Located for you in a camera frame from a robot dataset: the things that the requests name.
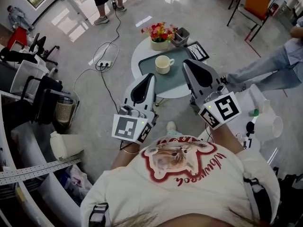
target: white t-shirt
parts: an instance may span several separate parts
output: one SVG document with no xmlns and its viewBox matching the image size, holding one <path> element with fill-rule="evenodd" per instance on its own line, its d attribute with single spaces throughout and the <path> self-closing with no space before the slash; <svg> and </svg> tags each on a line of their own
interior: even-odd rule
<svg viewBox="0 0 303 227">
<path fill-rule="evenodd" d="M 276 216 L 280 200 L 277 178 L 259 152 L 237 155 L 192 136 L 165 136 L 142 149 L 126 167 L 105 171 L 81 204 L 81 224 L 88 226 L 96 204 L 107 202 L 111 223 L 138 213 L 152 213 L 157 226 L 178 216 L 197 213 L 233 226 L 230 211 L 252 218 L 243 172 L 266 188 Z"/>
</svg>

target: red flower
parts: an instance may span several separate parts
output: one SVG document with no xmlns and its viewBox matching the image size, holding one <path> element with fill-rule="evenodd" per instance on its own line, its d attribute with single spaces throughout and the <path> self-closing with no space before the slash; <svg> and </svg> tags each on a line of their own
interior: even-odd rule
<svg viewBox="0 0 303 227">
<path fill-rule="evenodd" d="M 156 39 L 156 38 L 158 38 L 158 35 L 155 34 L 155 33 L 152 33 L 152 34 L 151 34 L 151 39 Z"/>
<path fill-rule="evenodd" d="M 162 38 L 163 40 L 167 40 L 167 37 L 168 37 L 167 34 L 161 34 L 161 38 Z"/>
</svg>

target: hair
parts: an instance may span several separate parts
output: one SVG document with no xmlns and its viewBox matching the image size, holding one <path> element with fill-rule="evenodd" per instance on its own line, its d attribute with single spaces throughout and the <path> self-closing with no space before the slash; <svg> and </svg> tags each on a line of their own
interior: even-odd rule
<svg viewBox="0 0 303 227">
<path fill-rule="evenodd" d="M 236 218 L 241 221 L 241 226 L 248 227 L 270 227 L 271 225 L 264 221 L 251 220 L 246 218 L 232 209 L 228 208 L 229 211 L 234 214 Z M 138 213 L 132 217 L 123 219 L 117 223 L 114 223 L 113 227 L 153 227 L 152 222 L 156 219 L 157 215 L 152 215 L 150 213 Z"/>
</svg>

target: gray tile floor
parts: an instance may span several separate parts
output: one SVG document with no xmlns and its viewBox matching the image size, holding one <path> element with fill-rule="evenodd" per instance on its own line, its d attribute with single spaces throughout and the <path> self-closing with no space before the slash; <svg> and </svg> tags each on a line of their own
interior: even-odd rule
<svg viewBox="0 0 303 227">
<path fill-rule="evenodd" d="M 116 37 L 118 20 L 112 11 L 110 22 L 94 26 L 98 18 L 93 0 L 76 0 L 88 21 L 77 15 L 67 1 L 55 3 L 37 22 L 35 32 L 47 36 L 46 47 L 55 44 L 61 48 L 51 58 L 58 61 L 57 78 L 63 81 L 64 90 L 72 91 L 75 79 L 91 62 L 96 49 L 104 42 Z M 115 42 L 120 53 L 114 67 L 104 74 L 107 86 L 117 104 L 121 103 L 125 88 L 134 80 L 131 72 L 131 57 L 134 49 L 146 36 L 142 27 L 151 23 L 166 21 L 178 27 L 185 27 L 191 37 L 199 41 L 209 54 L 208 65 L 220 75 L 244 67 L 258 55 L 244 42 L 253 23 L 236 13 L 230 26 L 226 24 L 232 9 L 231 0 L 125 0 L 128 8 L 118 14 L 122 21 L 120 38 Z M 274 18 L 270 18 L 252 41 L 252 46 L 261 55 L 274 50 L 289 39 L 289 33 Z M 111 59 L 109 52 L 104 59 Z M 118 152 L 119 141 L 111 137 L 112 120 L 115 113 L 113 102 L 104 86 L 101 75 L 94 71 L 85 72 L 77 81 L 75 90 L 82 99 L 82 105 L 71 127 L 71 133 L 81 134 L 86 139 L 82 153 L 82 167 L 93 182 L 104 170 L 110 168 Z M 278 153 L 272 162 L 284 173 L 301 173 L 303 170 L 302 87 L 283 91 L 266 92 L 272 107 L 284 121 L 281 137 L 266 142 L 261 152 L 268 159 L 274 150 Z M 189 96 L 165 101 L 156 108 L 160 115 L 146 142 L 163 136 L 167 121 L 174 120 L 178 130 L 184 134 L 198 136 L 204 130 L 204 122 L 194 116 L 188 105 Z"/>
</svg>

